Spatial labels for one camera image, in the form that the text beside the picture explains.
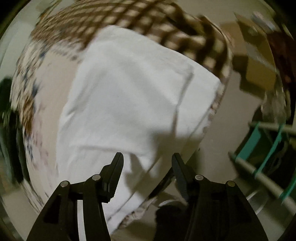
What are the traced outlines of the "white pants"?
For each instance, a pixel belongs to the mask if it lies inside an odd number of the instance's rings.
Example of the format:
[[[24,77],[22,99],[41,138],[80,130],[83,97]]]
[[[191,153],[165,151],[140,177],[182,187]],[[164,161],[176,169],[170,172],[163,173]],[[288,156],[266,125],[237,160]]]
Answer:
[[[173,153],[191,156],[222,88],[188,57],[134,31],[103,28],[83,55],[60,116],[58,179],[84,181],[123,153],[116,194],[104,206],[114,232],[164,178]]]

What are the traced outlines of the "teal and grey rack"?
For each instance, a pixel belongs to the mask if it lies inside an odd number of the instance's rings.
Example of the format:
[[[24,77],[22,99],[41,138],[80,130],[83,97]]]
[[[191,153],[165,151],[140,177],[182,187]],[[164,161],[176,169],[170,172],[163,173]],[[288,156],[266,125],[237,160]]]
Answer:
[[[277,123],[266,123],[260,121],[253,121],[248,123],[250,127],[253,127],[253,132],[250,138],[247,140],[243,148],[238,154],[234,152],[229,152],[229,158],[234,162],[234,164],[239,165],[245,171],[250,173],[255,180],[259,181],[267,190],[269,190],[276,198],[281,200],[281,204],[286,207],[286,209],[291,213],[295,214],[295,200],[290,196],[292,190],[295,189],[295,176],[292,177],[289,185],[286,189],[280,187],[271,178],[263,173],[267,162],[270,160],[271,156],[275,153],[278,144],[282,141],[284,134],[290,139],[290,143],[295,142],[295,124],[277,124]],[[251,153],[255,150],[259,143],[260,138],[263,135],[263,131],[274,131],[276,132],[276,137],[274,142],[271,143],[271,148],[268,151],[263,162],[258,168],[247,161]]]

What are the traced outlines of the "floral cream blanket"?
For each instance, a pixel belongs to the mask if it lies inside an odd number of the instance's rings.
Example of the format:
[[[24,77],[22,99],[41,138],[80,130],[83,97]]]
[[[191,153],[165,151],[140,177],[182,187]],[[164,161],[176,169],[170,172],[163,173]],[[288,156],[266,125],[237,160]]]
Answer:
[[[29,181],[22,189],[39,213],[56,188],[59,119],[83,55],[79,43],[30,40],[13,75],[11,107],[19,114]]]

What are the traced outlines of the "cardboard box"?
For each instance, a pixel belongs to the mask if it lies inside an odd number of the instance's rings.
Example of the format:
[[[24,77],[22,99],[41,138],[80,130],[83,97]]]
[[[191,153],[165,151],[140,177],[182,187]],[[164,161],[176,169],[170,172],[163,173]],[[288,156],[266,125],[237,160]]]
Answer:
[[[244,73],[251,84],[271,91],[278,70],[267,39],[267,33],[251,19],[235,14],[238,37],[234,43],[233,67]]]

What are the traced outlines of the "brown checkered blanket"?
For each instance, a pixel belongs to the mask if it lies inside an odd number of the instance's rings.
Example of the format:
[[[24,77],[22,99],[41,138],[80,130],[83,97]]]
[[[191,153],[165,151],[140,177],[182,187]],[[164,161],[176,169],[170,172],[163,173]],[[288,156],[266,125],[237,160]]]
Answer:
[[[77,1],[38,23],[32,37],[50,44],[78,42],[86,48],[110,25],[146,36],[228,82],[232,53],[227,36],[206,16],[190,15],[174,1]]]

